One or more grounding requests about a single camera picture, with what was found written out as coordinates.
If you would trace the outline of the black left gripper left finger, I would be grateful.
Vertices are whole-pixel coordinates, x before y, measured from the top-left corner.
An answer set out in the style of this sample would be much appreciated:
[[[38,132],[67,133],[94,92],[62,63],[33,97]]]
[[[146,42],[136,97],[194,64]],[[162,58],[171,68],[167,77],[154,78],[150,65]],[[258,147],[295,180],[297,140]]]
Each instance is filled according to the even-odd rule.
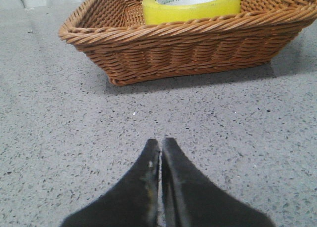
[[[69,215],[63,227],[155,227],[160,148],[149,139],[123,178],[96,201]]]

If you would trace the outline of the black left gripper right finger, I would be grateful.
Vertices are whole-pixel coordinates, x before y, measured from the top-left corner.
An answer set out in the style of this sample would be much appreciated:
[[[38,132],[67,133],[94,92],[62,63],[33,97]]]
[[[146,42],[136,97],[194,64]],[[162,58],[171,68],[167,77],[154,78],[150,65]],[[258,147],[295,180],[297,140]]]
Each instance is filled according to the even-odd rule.
[[[238,201],[204,176],[176,140],[166,138],[162,190],[169,227],[272,227],[265,214]]]

